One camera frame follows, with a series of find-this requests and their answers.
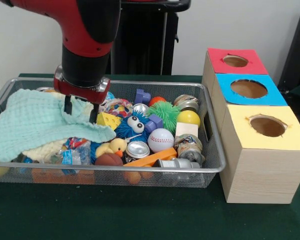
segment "red ball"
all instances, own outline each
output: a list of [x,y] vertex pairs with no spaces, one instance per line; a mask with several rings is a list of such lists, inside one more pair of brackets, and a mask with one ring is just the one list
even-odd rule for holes
[[157,102],[166,102],[167,100],[165,100],[162,96],[155,96],[154,98],[151,99],[151,101],[149,102],[149,107],[151,107],[153,104],[157,103]]
[[123,166],[121,158],[113,153],[105,153],[97,158],[94,165],[98,166]]

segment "light green cloth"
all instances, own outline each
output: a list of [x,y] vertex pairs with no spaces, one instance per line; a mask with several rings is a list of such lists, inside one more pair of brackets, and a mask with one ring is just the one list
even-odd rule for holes
[[89,122],[83,114],[90,103],[71,98],[72,115],[64,112],[64,98],[48,92],[20,89],[12,94],[0,115],[0,162],[21,152],[70,137],[108,142],[116,133],[108,126]]

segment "yellow cheese toy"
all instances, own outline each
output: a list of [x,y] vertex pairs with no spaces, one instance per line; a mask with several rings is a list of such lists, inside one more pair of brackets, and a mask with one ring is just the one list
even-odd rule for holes
[[121,117],[111,115],[109,113],[100,112],[96,118],[96,124],[101,126],[109,126],[115,130],[121,123]]

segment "metal basket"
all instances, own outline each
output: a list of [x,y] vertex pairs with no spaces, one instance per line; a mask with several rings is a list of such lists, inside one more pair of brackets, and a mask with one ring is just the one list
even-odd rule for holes
[[[0,114],[5,110],[9,96],[19,89],[35,90],[52,87],[50,78],[16,78],[8,81],[0,91]],[[45,183],[45,184],[89,184],[89,185],[131,185],[124,177],[125,172],[152,172],[149,179],[143,178],[136,186],[206,188],[216,173],[225,168],[225,155],[218,134],[208,90],[196,83],[111,81],[110,91],[117,98],[133,101],[136,89],[141,88],[152,96],[163,96],[173,102],[178,96],[188,94],[199,99],[198,114],[201,118],[199,139],[203,144],[202,154],[206,161],[202,168],[160,168],[123,167],[94,165],[54,165],[0,162],[0,168],[9,168],[0,177],[3,183]],[[76,170],[65,174],[65,170]]]

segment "purple block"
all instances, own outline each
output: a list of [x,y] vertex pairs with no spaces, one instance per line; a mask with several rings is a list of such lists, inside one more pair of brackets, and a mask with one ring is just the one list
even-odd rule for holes
[[148,119],[149,119],[149,122],[144,126],[144,129],[149,134],[152,133],[152,131],[154,131],[156,129],[163,129],[164,128],[164,122],[157,115],[151,114]]
[[143,89],[137,89],[135,94],[135,100],[134,104],[146,104],[151,100],[151,94],[148,92],[145,92]]

